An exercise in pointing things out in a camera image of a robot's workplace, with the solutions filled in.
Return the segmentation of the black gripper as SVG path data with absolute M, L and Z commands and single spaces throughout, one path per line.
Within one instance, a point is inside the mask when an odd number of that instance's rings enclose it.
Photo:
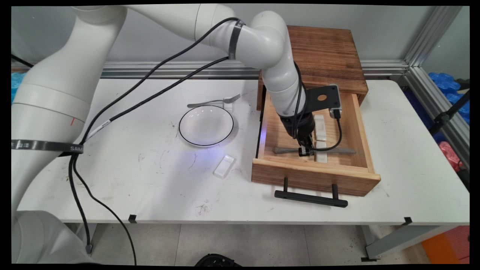
M 284 128 L 290 137 L 294 137 L 294 129 L 295 130 L 295 139 L 298 141 L 300 145 L 298 149 L 298 155 L 300 157 L 303 156 L 312 156 L 314 155 L 314 143 L 315 140 L 312 137 L 312 134 L 315 130 L 315 122 L 314 116 L 312 113 L 302 114 L 300 117 L 300 113 L 298 113 L 297 118 L 294 116 L 291 117 L 280 117 L 280 121 L 283 124 Z

